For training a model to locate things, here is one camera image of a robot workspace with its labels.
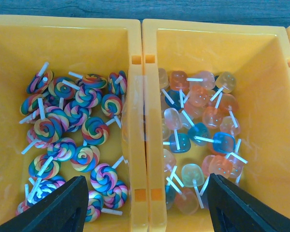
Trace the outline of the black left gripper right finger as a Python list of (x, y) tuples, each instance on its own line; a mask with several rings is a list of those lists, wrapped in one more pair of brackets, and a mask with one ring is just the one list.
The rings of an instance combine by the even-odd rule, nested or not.
[(206, 188), (216, 232), (290, 232), (290, 219), (221, 175), (210, 174)]

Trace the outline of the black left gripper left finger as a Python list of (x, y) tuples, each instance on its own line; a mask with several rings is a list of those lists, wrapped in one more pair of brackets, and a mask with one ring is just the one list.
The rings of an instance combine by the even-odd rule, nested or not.
[(30, 209), (0, 225), (0, 232), (82, 232), (88, 205), (84, 176), (75, 176)]

